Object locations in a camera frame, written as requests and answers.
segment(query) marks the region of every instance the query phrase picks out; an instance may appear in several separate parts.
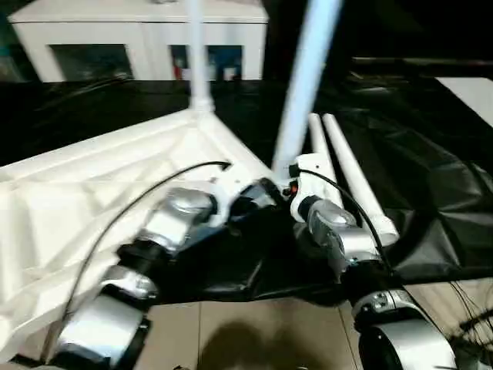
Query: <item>dark background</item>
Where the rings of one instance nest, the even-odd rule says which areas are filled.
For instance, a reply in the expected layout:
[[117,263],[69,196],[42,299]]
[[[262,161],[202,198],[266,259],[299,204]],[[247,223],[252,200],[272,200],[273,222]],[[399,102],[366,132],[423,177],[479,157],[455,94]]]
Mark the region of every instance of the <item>dark background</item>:
[[[6,17],[30,0],[2,0]],[[289,79],[307,0],[262,0],[270,21],[264,79]],[[345,0],[324,79],[349,73],[493,76],[489,2]],[[22,59],[21,50],[16,52]],[[28,67],[25,79],[36,79]]]

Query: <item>white panel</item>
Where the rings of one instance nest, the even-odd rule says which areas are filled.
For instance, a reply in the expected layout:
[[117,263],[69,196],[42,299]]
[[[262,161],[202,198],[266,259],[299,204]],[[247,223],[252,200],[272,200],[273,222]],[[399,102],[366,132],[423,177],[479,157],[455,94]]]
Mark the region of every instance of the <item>white panel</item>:
[[[205,22],[267,23],[261,5],[203,0]],[[188,22],[186,2],[151,0],[35,0],[10,15],[19,22]]]
[[440,78],[437,80],[493,127],[493,81],[483,78]]
[[43,82],[65,80],[50,45],[124,45],[135,79],[153,79],[139,23],[18,23],[15,30]]
[[[193,117],[185,110],[0,169],[7,179],[0,182],[0,362],[59,317],[94,240],[145,189],[209,160],[242,163],[249,178],[270,176],[214,115]],[[208,180],[217,171],[204,167],[182,180]],[[79,297],[116,262],[114,250],[136,234],[165,193],[166,187],[149,195],[108,232]]]

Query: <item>white frame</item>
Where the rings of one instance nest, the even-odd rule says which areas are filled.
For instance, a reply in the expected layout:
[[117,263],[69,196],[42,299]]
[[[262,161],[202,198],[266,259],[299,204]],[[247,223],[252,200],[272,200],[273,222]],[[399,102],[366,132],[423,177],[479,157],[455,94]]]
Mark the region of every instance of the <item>white frame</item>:
[[[144,35],[149,40],[149,60],[155,79],[174,80],[171,45],[189,45],[186,23],[145,23]],[[203,42],[208,45],[242,46],[242,79],[262,79],[266,24],[205,23]]]
[[39,78],[63,82],[65,77],[50,45],[124,45],[134,79],[154,79],[140,23],[40,22],[13,24]]

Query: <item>metal rod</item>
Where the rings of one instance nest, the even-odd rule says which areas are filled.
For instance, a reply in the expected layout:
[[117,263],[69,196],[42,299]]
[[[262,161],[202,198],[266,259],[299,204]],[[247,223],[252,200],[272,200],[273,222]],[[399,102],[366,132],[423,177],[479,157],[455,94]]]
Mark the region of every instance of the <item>metal rod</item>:
[[192,69],[190,106],[196,112],[214,111],[207,81],[206,47],[203,44],[202,0],[186,0],[189,13],[188,60]]
[[289,165],[301,152],[341,4],[342,0],[308,3],[273,158],[279,179],[289,178]]

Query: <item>white cabinet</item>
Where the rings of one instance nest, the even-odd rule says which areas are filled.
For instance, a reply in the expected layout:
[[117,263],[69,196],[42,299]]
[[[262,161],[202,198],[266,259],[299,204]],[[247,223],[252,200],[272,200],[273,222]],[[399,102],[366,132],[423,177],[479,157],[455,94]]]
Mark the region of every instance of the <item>white cabinet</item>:
[[[187,79],[185,0],[35,0],[10,15],[43,82],[128,76]],[[203,0],[211,79],[261,79],[260,5]]]
[[[186,23],[147,23],[144,25],[156,79],[187,79],[185,46]],[[203,42],[208,50],[210,79],[261,79],[265,25],[240,23],[206,23]]]

